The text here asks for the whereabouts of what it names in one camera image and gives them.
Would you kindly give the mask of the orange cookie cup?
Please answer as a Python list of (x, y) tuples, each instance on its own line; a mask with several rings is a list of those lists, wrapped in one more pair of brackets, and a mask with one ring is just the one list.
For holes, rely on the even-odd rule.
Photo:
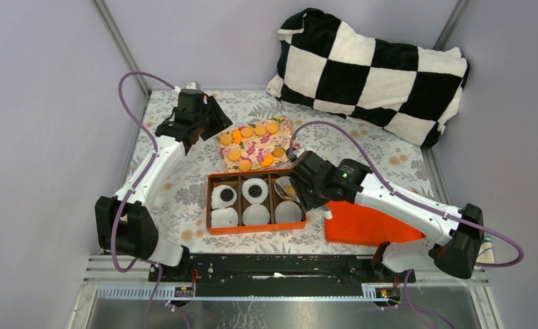
[(285, 186), (283, 191), (288, 199), (297, 200), (295, 189), (292, 186)]

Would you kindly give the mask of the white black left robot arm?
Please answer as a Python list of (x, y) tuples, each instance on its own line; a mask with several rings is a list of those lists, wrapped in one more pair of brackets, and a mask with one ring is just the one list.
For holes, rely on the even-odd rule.
[(155, 147), (112, 197), (101, 196), (95, 204), (99, 246), (113, 254), (164, 265), (176, 282), (188, 278), (191, 264), (186, 250), (160, 233), (149, 213), (166, 178), (199, 140), (206, 141), (230, 127), (217, 100), (201, 90), (183, 88), (173, 113), (157, 128)]

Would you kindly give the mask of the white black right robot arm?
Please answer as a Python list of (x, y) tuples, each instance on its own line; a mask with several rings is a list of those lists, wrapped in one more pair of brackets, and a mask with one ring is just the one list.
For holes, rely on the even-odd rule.
[(484, 239), (478, 206), (437, 203), (392, 187), (363, 163), (344, 159), (334, 165), (313, 151), (298, 156), (291, 171), (291, 183), (304, 210), (347, 202), (389, 215), (424, 235), (406, 243), (381, 243), (371, 264), (377, 281), (388, 282), (406, 270), (434, 268), (455, 278), (471, 278)]

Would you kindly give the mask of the floral cookie tray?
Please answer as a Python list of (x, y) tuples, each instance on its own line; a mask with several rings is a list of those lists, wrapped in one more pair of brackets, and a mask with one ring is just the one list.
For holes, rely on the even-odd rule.
[[(241, 143), (222, 145), (220, 136), (232, 135), (234, 130), (241, 131)], [(291, 121), (286, 116), (280, 116), (229, 128), (218, 133), (215, 140), (227, 172), (260, 171), (290, 162), (286, 151), (292, 133)]]

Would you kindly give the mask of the black cookie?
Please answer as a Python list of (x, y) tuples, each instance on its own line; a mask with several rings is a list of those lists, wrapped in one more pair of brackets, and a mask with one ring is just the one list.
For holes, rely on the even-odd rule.
[(253, 198), (256, 198), (256, 197), (259, 197), (262, 195), (263, 193), (263, 189), (261, 187), (261, 185), (257, 184), (257, 183), (253, 183), (249, 186), (247, 192), (249, 193), (249, 195)]
[(234, 198), (234, 191), (232, 189), (225, 188), (220, 192), (219, 196), (223, 202), (230, 202)]

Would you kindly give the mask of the orange box lid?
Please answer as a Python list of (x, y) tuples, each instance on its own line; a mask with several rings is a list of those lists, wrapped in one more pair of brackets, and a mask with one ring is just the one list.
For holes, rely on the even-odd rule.
[(331, 243), (377, 247), (381, 243), (406, 243), (425, 237), (415, 228), (383, 212), (347, 202), (327, 203), (332, 218), (324, 221), (325, 240)]

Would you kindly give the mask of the orange cookie box base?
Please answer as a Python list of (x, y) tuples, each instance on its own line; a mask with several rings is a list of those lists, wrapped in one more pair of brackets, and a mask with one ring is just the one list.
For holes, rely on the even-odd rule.
[(306, 213), (278, 194), (291, 170), (216, 173), (208, 176), (206, 228), (212, 235), (300, 230)]

